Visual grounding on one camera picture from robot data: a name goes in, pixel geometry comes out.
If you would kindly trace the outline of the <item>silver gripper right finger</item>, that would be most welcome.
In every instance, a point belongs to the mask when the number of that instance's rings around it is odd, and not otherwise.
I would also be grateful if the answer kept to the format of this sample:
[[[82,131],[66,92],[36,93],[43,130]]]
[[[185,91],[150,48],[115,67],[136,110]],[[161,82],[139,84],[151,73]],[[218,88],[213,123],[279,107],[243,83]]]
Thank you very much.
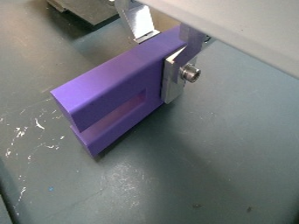
[[[162,100],[171,103],[183,93],[187,82],[194,83],[202,70],[195,66],[199,53],[211,45],[215,38],[187,24],[181,24],[179,38],[185,42],[165,59]]]

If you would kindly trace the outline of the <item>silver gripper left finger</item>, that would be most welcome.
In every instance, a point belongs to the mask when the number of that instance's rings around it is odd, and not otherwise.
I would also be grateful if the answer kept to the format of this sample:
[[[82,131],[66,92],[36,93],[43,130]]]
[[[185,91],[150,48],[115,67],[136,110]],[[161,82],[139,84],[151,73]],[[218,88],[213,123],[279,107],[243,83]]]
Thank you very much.
[[[161,32],[155,29],[150,7],[136,0],[115,0],[116,12],[120,16],[128,37],[142,44]]]

